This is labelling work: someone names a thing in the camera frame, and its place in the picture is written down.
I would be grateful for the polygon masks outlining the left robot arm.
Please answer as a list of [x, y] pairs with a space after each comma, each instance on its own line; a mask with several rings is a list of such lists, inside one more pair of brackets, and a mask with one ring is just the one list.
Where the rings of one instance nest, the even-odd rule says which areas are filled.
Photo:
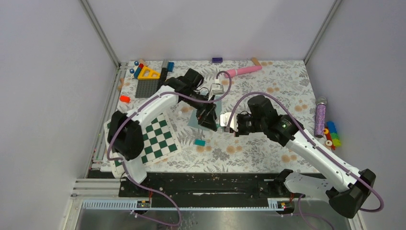
[[183, 76], [167, 79], [158, 91], [140, 106], [125, 113], [113, 113], [107, 136], [108, 152], [118, 153], [124, 172], [132, 181], [130, 191], [135, 196], [146, 195], [149, 186], [144, 181], [147, 172], [140, 156], [145, 148], [143, 131], [165, 110], [179, 102], [185, 102], [196, 110], [198, 125], [217, 131], [214, 96], [203, 96], [197, 92], [203, 80], [204, 77], [200, 73], [188, 69]]

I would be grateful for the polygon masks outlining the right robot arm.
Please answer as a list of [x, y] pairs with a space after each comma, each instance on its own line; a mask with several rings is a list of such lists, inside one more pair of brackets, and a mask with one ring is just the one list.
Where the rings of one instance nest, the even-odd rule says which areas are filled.
[[345, 162], [320, 144], [289, 112], [278, 114], [265, 93], [248, 100], [250, 112], [236, 114], [234, 107], [227, 126], [235, 136], [263, 133], [269, 140], [292, 150], [314, 166], [324, 180], [300, 175], [285, 169], [277, 177], [275, 193], [287, 197], [291, 193], [313, 196], [323, 200], [340, 215], [352, 219], [373, 189], [376, 174], [370, 169], [360, 170]]

